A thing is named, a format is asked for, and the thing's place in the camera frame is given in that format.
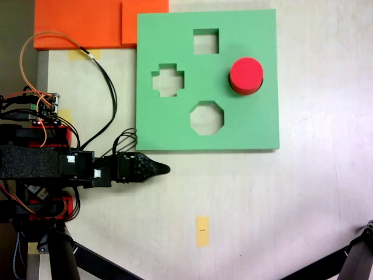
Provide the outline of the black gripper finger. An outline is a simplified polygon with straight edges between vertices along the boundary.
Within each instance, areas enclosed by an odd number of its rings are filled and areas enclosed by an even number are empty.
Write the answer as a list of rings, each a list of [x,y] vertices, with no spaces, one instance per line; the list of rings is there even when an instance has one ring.
[[[170,167],[164,163],[155,162],[142,153],[134,153],[132,181],[146,181],[149,178],[165,175]]]

